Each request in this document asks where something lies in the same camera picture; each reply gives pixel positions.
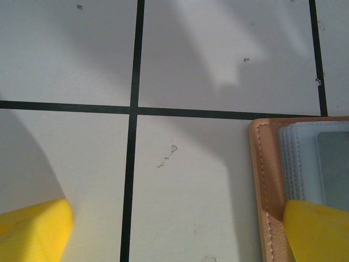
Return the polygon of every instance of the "tile grid line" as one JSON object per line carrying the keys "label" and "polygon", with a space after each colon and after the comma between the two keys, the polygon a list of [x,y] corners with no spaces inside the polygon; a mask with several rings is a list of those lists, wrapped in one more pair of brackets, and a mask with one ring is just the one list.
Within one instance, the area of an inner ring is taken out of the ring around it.
{"label": "tile grid line", "polygon": [[56,112],[84,112],[96,114],[137,114],[144,116],[174,116],[174,117],[197,117],[218,118],[235,120],[254,120],[257,118],[276,117],[308,117],[314,115],[276,114],[263,112],[238,112],[198,109],[175,109],[175,108],[131,108],[130,106],[116,105],[88,105],[88,104],[65,104],[65,103],[42,103],[0,100],[0,109],[33,110],[33,111],[56,111]]}
{"label": "tile grid line", "polygon": [[132,67],[129,129],[128,129],[127,152],[126,152],[120,262],[128,262],[130,258],[132,201],[133,201],[133,184],[134,184],[134,171],[135,171],[135,156],[136,156],[137,116],[138,116],[137,113],[138,113],[138,101],[139,101],[139,89],[140,89],[144,9],[145,9],[145,0],[138,0],[137,14],[136,14],[136,29],[135,29],[135,46],[134,46],[133,67]]}
{"label": "tile grid line", "polygon": [[318,33],[318,20],[317,20],[317,14],[316,14],[315,0],[309,0],[309,9],[310,9],[312,43],[314,46],[316,78],[320,81],[319,86],[317,87],[320,113],[321,113],[321,116],[328,116],[325,82],[323,77],[322,57],[321,57],[321,48],[320,48],[320,36]]}
{"label": "tile grid line", "polygon": [[[319,85],[318,87],[320,111],[321,111],[321,116],[327,116],[328,113],[327,113],[326,93],[325,93],[324,79],[323,79],[320,38],[318,34],[315,0],[309,0],[309,7],[310,7],[312,37],[313,37],[314,55],[315,55],[315,63],[316,63],[316,74],[317,74],[317,78],[321,81],[321,85]],[[100,114],[129,115],[120,262],[128,262],[129,253],[130,253],[131,212],[132,212],[132,200],[133,200],[135,146],[136,146],[136,130],[137,130],[138,115],[223,118],[223,119],[237,119],[237,120],[254,120],[257,118],[308,116],[308,115],[291,115],[291,114],[269,114],[269,113],[259,113],[259,112],[233,112],[233,111],[138,107],[144,8],[145,8],[145,0],[138,0],[137,14],[136,14],[135,45],[134,45],[130,106],[40,103],[40,102],[20,102],[20,101],[0,100],[0,109],[91,112],[91,113],[100,113]]]}

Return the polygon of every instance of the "white tile floor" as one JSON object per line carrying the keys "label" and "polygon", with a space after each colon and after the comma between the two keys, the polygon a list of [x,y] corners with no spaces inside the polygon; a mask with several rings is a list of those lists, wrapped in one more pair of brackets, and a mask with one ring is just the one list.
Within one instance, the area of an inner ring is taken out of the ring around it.
{"label": "white tile floor", "polygon": [[[328,111],[349,115],[349,4],[316,4]],[[4,1],[0,100],[128,106],[136,8]],[[319,115],[315,78],[307,1],[146,0],[140,106]],[[66,197],[62,261],[118,261],[128,119],[0,109],[0,213]],[[138,116],[131,262],[261,260],[249,122]]]}
{"label": "white tile floor", "polygon": [[2,99],[129,105],[137,0],[4,2]]}
{"label": "white tile floor", "polygon": [[66,197],[75,225],[62,261],[116,261],[128,116],[2,109],[0,120],[0,213]]}
{"label": "white tile floor", "polygon": [[260,260],[249,123],[139,117],[130,261]]}
{"label": "white tile floor", "polygon": [[315,79],[307,1],[146,3],[140,106],[319,115]]}
{"label": "white tile floor", "polygon": [[349,4],[317,0],[317,18],[323,61],[328,114],[349,114]]}

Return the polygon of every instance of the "floor tile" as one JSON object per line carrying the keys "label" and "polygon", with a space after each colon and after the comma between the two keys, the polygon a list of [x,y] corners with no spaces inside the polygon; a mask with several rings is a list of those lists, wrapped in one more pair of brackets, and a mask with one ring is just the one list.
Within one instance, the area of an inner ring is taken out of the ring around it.
{"label": "floor tile", "polygon": [[145,5],[140,106],[319,115],[307,1]]}
{"label": "floor tile", "polygon": [[129,105],[136,7],[137,0],[5,0],[2,99]]}
{"label": "floor tile", "polygon": [[349,4],[316,0],[328,114],[349,115]]}
{"label": "floor tile", "polygon": [[0,213],[71,203],[62,262],[118,261],[128,116],[0,110]]}
{"label": "floor tile", "polygon": [[249,123],[139,116],[130,261],[261,260]]}

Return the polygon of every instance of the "gray card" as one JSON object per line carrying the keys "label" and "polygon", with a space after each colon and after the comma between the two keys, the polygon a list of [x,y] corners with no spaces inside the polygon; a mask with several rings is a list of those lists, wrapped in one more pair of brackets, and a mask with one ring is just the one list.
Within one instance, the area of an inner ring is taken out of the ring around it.
{"label": "gray card", "polygon": [[349,132],[321,132],[317,149],[325,203],[349,211]]}

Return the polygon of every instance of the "yellow object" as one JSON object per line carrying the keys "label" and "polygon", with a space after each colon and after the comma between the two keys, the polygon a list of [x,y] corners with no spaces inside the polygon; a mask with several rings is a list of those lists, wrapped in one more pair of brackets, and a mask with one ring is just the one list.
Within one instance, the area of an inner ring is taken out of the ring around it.
{"label": "yellow object", "polygon": [[349,212],[291,200],[284,227],[297,262],[349,261]]}
{"label": "yellow object", "polygon": [[0,215],[0,262],[59,262],[73,229],[65,199]]}

